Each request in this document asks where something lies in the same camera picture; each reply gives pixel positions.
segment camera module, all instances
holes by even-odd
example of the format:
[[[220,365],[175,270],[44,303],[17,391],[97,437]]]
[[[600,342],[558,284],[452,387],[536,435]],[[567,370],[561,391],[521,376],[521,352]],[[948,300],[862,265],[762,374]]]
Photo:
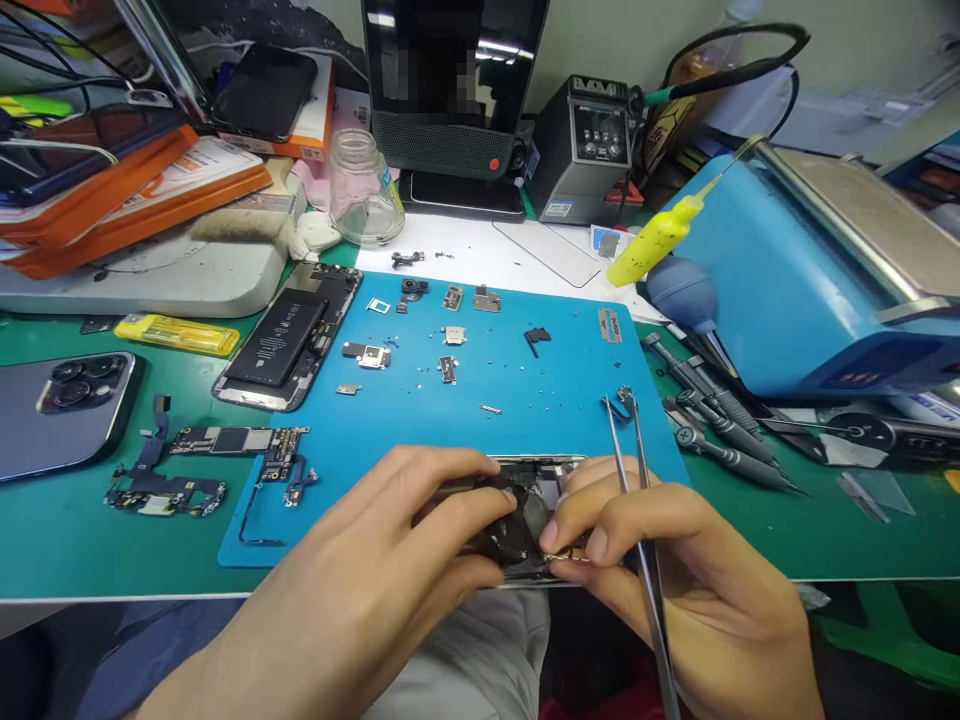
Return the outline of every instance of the camera module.
[[[54,391],[53,404],[68,408],[83,402],[90,395],[90,385],[81,380],[59,387]]]
[[[50,373],[50,379],[55,383],[67,383],[83,372],[83,363],[68,360],[57,365]]]
[[[116,355],[105,355],[87,363],[87,374],[90,377],[103,378],[115,372],[120,364],[120,358]]]

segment empty glass jar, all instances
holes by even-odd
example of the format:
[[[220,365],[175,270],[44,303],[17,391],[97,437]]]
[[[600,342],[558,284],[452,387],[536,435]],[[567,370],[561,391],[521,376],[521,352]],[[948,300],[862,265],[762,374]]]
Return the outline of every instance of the empty glass jar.
[[[330,148],[330,218],[344,239],[383,244],[403,229],[390,170],[366,130],[339,130]]]

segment tweezers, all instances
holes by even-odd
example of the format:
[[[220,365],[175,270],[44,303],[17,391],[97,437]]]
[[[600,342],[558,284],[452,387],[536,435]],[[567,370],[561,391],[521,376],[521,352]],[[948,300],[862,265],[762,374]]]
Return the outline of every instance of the tweezers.
[[[643,452],[643,438],[640,433],[640,408],[637,399],[629,387],[620,388],[618,395],[627,411],[633,416],[637,431],[637,462],[640,466],[640,489],[650,487],[650,475],[647,471],[647,459]],[[631,491],[627,479],[627,471],[623,464],[623,453],[620,452],[620,441],[617,439],[617,428],[613,422],[613,412],[609,400],[606,402],[607,415],[610,418],[610,433],[613,435],[613,450],[617,460],[617,474],[620,476],[620,487],[623,492]],[[663,613],[663,585],[660,582],[660,561],[657,558],[657,547],[653,540],[641,540],[637,543],[639,567],[643,572],[644,586],[647,590],[647,620],[650,624],[650,634],[653,638],[653,655],[657,661],[657,675],[660,678],[660,695],[663,701],[663,711],[666,720],[680,719],[680,700],[677,697],[677,685],[673,676],[673,665],[670,662],[669,645],[667,644],[666,616]]]

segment phone battery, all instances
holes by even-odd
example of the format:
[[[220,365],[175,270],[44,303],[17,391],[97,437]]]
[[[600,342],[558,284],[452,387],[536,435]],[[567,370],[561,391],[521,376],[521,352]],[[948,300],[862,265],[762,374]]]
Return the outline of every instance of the phone battery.
[[[228,378],[279,387],[327,303],[305,290],[285,290],[224,372]]]

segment white cable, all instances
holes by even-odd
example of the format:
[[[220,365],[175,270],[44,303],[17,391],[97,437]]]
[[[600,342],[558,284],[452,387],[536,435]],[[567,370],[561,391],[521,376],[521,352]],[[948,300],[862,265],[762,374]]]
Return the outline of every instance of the white cable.
[[[112,152],[104,150],[103,148],[94,147],[93,145],[82,145],[80,143],[61,143],[53,142],[51,140],[29,140],[27,138],[11,138],[9,140],[0,140],[0,145],[12,145],[14,147],[36,147],[36,148],[53,148],[54,150],[81,150],[83,152],[96,152],[103,155],[107,160],[110,161],[111,165],[116,165],[120,161],[117,160],[117,156]]]
[[[187,48],[187,54],[192,55],[193,53],[202,52],[203,50],[212,50],[213,48],[222,48],[224,50],[233,50],[235,48],[248,48],[253,45],[252,40],[237,40],[236,42],[231,43],[206,43],[205,45],[198,45],[197,47]],[[332,55],[343,60],[350,68],[364,80],[367,80],[367,74],[360,70],[356,65],[350,62],[350,59],[341,52],[336,50],[331,50],[330,48],[317,48],[317,47],[304,47],[304,48],[283,48],[289,52],[297,52],[301,54],[311,54],[315,53],[317,55]]]
[[[147,80],[153,77],[153,65],[147,68],[147,71],[140,77],[131,78],[131,82],[134,85],[142,85]]]

